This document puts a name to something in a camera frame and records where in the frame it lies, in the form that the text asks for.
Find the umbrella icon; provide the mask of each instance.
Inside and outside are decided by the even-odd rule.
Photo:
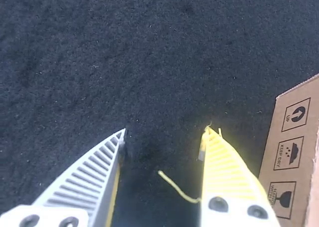
[[[293,147],[292,147],[291,154],[290,154],[289,165],[292,162],[294,162],[294,160],[297,158],[298,151],[299,151],[299,148],[297,147],[297,144],[293,143]]]

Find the dark carpet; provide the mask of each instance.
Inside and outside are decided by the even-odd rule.
[[[258,174],[275,98],[319,72],[319,0],[0,0],[0,212],[127,127],[115,227],[195,226],[212,122]]]

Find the screw hole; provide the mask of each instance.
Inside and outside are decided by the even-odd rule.
[[[267,212],[260,206],[250,206],[247,210],[248,215],[259,219],[268,219]]]
[[[222,197],[212,198],[208,203],[208,207],[214,211],[228,212],[228,203]]]
[[[75,217],[68,217],[61,221],[59,227],[77,227],[79,220]]]
[[[40,217],[38,215],[30,215],[25,217],[19,227],[34,227],[38,224]]]

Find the printed symbol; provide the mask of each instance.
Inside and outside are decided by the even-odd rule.
[[[279,142],[274,171],[299,167],[304,137]]]
[[[293,122],[300,121],[300,120],[304,117],[305,113],[306,113],[306,109],[305,109],[304,106],[298,107],[298,108],[297,108],[296,110],[294,110],[294,112],[293,112],[293,115],[295,115],[295,114],[298,114],[298,115],[295,116],[295,117],[293,117],[293,118],[291,118],[291,121],[293,121]]]
[[[299,148],[298,148],[297,144],[293,143],[292,151],[291,151],[291,154],[290,154],[289,165],[292,162],[294,162],[294,160],[297,158],[298,152],[299,152]]]
[[[307,124],[310,100],[310,98],[307,98],[286,108],[282,132]]]
[[[270,182],[268,200],[277,217],[290,220],[296,185],[296,181]]]
[[[291,194],[292,192],[291,191],[286,191],[286,192],[283,192],[280,197],[278,198],[277,197],[277,193],[276,193],[276,201],[279,201],[280,205],[282,207],[285,207],[285,208],[289,208],[289,205],[290,205],[290,199],[291,199]]]

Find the cardboard box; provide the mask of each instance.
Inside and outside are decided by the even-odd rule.
[[[319,227],[319,74],[277,97],[259,180],[282,227]]]

